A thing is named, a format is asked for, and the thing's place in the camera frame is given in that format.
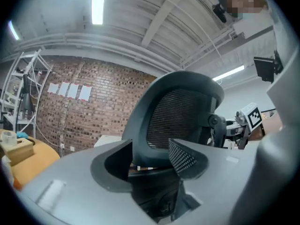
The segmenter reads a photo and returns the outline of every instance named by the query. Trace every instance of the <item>desk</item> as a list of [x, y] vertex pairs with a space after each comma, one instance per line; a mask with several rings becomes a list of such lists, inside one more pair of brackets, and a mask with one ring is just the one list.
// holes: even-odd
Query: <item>desk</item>
[[57, 152], [46, 143], [33, 137], [29, 138], [36, 143], [33, 146], [34, 155], [11, 168], [13, 176], [17, 178], [21, 185], [30, 182], [35, 176], [60, 158]]

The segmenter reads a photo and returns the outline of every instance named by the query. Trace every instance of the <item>white paper sheet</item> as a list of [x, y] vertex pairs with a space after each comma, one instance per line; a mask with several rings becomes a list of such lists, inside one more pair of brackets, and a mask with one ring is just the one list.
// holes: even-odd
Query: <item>white paper sheet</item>
[[79, 85], [76, 84], [76, 83], [72, 83], [72, 84], [71, 84], [70, 89], [69, 89], [69, 92], [67, 93], [67, 97], [68, 97], [68, 98], [73, 98], [73, 99], [76, 98], [78, 86], [79, 86]]
[[48, 92], [56, 94], [57, 89], [58, 89], [58, 84], [50, 83]]
[[82, 86], [81, 92], [79, 95], [79, 100], [88, 101], [90, 98], [90, 91], [92, 90], [92, 86]]
[[60, 90], [58, 92], [58, 95], [60, 95], [61, 97], [65, 97], [68, 87], [69, 87], [69, 82], [62, 82], [61, 86], [60, 86]]

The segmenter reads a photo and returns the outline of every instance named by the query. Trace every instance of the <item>fluorescent light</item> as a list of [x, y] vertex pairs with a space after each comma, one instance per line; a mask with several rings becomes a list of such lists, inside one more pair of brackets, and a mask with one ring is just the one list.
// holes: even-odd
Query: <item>fluorescent light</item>
[[92, 23], [103, 24], [104, 0], [92, 0]]
[[10, 28], [12, 34], [14, 35], [15, 39], [16, 39], [16, 40], [19, 40], [19, 36], [18, 36], [18, 34], [15, 32], [15, 29], [14, 29], [13, 24], [12, 24], [11, 21], [8, 22], [8, 26], [9, 26], [9, 28]]
[[222, 79], [222, 78], [228, 77], [228, 76], [230, 76], [230, 75], [232, 75], [232, 74], [235, 74], [235, 73], [237, 73], [237, 72], [239, 72], [239, 71], [241, 71], [241, 70], [244, 70], [244, 69], [245, 69], [245, 66], [244, 66], [244, 65], [243, 65], [243, 66], [240, 66], [240, 67], [238, 67], [238, 68], [236, 68], [236, 69], [234, 69], [234, 70], [231, 70], [231, 71], [229, 71], [229, 72], [227, 72], [227, 73], [224, 73], [224, 74], [222, 74], [222, 75], [220, 75], [220, 76], [217, 76], [217, 77], [213, 78], [213, 80], [215, 80], [215, 81], [220, 80], [220, 79]]

